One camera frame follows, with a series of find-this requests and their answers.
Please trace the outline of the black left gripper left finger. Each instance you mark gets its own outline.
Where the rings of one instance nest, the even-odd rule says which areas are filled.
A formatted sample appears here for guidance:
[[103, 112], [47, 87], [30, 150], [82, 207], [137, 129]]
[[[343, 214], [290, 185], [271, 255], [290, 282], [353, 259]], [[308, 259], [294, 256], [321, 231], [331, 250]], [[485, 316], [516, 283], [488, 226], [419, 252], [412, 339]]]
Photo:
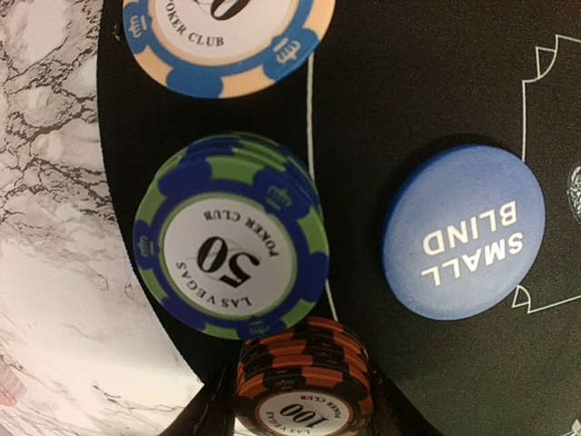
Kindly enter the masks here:
[[231, 369], [225, 368], [216, 373], [176, 419], [174, 434], [233, 435], [234, 382]]

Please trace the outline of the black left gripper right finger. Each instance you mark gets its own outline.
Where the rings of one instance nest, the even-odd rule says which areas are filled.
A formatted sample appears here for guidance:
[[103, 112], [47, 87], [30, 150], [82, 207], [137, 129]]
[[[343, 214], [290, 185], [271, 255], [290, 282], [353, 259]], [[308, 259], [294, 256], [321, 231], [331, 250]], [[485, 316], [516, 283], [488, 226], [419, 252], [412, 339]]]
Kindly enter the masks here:
[[367, 430], [368, 435], [433, 436], [436, 434], [436, 429], [379, 366], [372, 367], [369, 382], [374, 413]]

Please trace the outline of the small green fifty chip stack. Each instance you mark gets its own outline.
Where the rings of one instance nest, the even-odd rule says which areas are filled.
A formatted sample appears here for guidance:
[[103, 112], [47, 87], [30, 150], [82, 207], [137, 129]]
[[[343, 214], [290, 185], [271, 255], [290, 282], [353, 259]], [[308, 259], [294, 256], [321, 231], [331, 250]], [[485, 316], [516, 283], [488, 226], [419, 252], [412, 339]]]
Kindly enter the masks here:
[[330, 247], [316, 185], [264, 137], [204, 137], [157, 172], [133, 222], [145, 288], [180, 322], [229, 340], [266, 337], [321, 297]]

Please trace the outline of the blue small blind button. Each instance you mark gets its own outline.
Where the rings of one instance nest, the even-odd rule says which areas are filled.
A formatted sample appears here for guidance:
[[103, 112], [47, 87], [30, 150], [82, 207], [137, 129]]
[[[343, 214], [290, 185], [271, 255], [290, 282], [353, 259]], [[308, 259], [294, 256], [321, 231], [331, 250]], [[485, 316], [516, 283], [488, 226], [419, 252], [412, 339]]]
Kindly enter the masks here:
[[468, 144], [422, 164], [386, 218], [383, 270], [408, 309], [459, 320], [505, 299], [531, 269], [546, 225], [540, 185], [514, 154]]

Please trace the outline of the small blue ten chip stack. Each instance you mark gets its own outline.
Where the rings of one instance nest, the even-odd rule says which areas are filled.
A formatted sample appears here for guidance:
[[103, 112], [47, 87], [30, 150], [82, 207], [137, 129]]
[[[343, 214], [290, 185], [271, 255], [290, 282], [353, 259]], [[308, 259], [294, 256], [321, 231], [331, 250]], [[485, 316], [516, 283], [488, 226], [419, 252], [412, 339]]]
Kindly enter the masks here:
[[327, 33], [326, 0], [125, 1], [123, 30], [137, 64], [178, 94], [257, 93], [305, 64]]

